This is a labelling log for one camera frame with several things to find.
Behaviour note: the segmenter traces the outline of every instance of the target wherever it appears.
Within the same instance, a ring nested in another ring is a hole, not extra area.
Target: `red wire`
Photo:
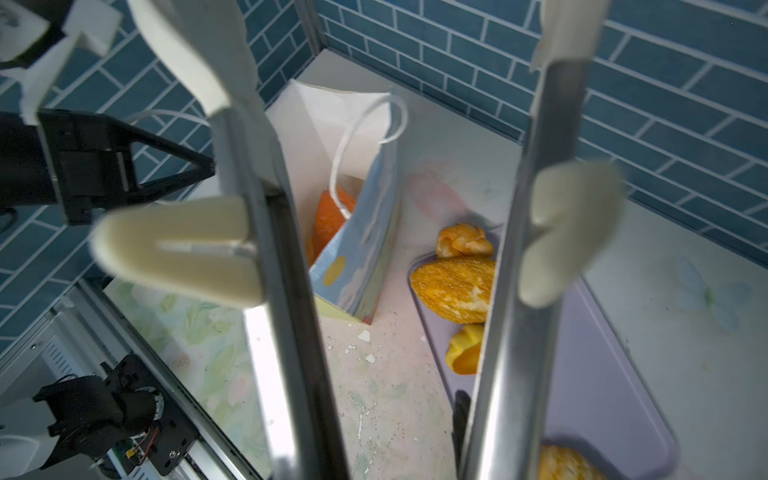
[[[150,447],[152,446],[152,444],[154,443],[154,438],[155,438],[155,437],[157,437],[157,434],[158,434],[158,433],[160,433],[160,427],[157,427],[157,428],[154,430],[154,435],[152,435],[152,440],[150,440],[150,441],[149,441],[149,445],[147,445],[147,448],[144,450],[144,456],[141,458],[141,462],[139,462],[139,465],[141,465],[142,463],[144,463],[144,460],[146,460],[146,459],[147,459],[147,455],[149,455],[149,448],[150,448]]]

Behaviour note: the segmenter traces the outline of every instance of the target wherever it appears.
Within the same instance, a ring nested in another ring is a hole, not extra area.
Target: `white cable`
[[[127,124],[133,125],[139,120],[141,120],[142,118],[151,117],[152,115],[169,115],[171,117],[183,118],[184,120],[193,121],[195,123],[205,125],[206,127],[210,127],[210,123],[208,123],[208,120],[206,120],[205,118],[200,118],[192,114],[185,114],[184,112],[181,112],[181,111],[162,110],[162,109],[140,111],[135,114],[128,115],[123,121]]]
[[[349,127],[344,132],[344,135],[341,136],[339,146],[336,149],[336,153],[333,155],[333,163],[331,165],[331,178],[329,182],[329,193],[333,199],[333,203],[335,203],[339,208],[339,211],[344,216],[345,220],[349,220],[352,216],[352,213],[347,209],[346,205],[344,205],[341,200],[339,200],[339,193],[336,191],[336,179],[339,176],[339,168],[341,167],[341,160],[343,159],[344,151],[349,146],[349,141],[352,140],[352,136],[355,134],[355,132],[357,132],[357,129],[360,128],[360,125],[362,125],[365,119],[367,119],[367,117],[371,115],[371,113],[380,105],[388,103],[395,104],[400,108],[400,125],[397,127],[397,130],[395,130],[395,133],[380,140],[379,145],[388,144],[391,141],[397,140],[397,138],[402,135],[402,132],[408,126],[408,107],[406,106],[406,101],[401,97],[393,94],[387,94],[375,100],[373,103],[371,103],[371,105],[368,105],[368,107],[362,111],[362,113],[355,119],[355,121],[349,125]]]

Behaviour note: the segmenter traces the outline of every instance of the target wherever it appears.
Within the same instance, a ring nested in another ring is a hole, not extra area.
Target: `purple tray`
[[[488,238],[498,246],[498,235]],[[419,258],[409,277],[436,259]],[[457,390],[471,396],[475,376],[457,375],[445,364],[449,341],[462,326],[411,293],[451,402]],[[576,448],[611,479],[663,478],[677,465],[669,429],[582,278],[563,299],[543,441]]]

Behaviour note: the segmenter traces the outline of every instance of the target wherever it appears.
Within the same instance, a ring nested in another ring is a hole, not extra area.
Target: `yellow pastry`
[[[538,480],[606,480],[574,449],[542,445],[538,458]]]
[[[460,223],[440,231],[435,251],[438,258],[490,257],[493,245],[485,239],[482,228]]]
[[[451,338],[448,352],[445,353],[448,368],[459,375],[474,375],[478,372],[484,331],[482,323],[471,323],[464,325],[462,331]]]
[[[483,323],[491,302],[496,262],[456,257],[421,265],[411,288],[431,311],[455,323]]]

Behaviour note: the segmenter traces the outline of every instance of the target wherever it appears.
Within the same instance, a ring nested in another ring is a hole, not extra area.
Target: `blue tile wall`
[[[522,139],[538,0],[315,1],[331,48]],[[767,0],[613,0],[577,148],[616,161],[638,204],[763,266],[766,45]]]
[[[46,107],[96,111],[116,118],[148,108],[202,115],[200,105],[159,63],[138,34],[125,0],[107,3],[124,13],[111,51],[105,58],[98,58],[77,50],[52,88]],[[243,12],[248,43],[259,65],[262,84],[258,91],[269,104],[288,79],[306,67],[312,54],[293,0],[237,3]],[[377,7],[389,8],[369,3],[371,12]],[[335,5],[328,3],[324,12],[333,16],[334,10],[334,18],[340,22]],[[362,37],[359,47],[366,49]],[[15,82],[0,79],[0,109],[18,112],[19,95]],[[213,154],[210,132],[199,124],[160,116],[147,118],[138,126]],[[140,180],[146,181],[178,173],[187,168],[187,163],[153,148],[137,146],[134,166]],[[190,191],[188,188],[175,193],[172,199],[182,198]],[[17,210],[14,227],[0,233],[0,354],[74,282],[83,276],[103,275],[88,252],[89,227],[67,227],[58,206]],[[0,225],[4,223],[5,217],[0,218]]]

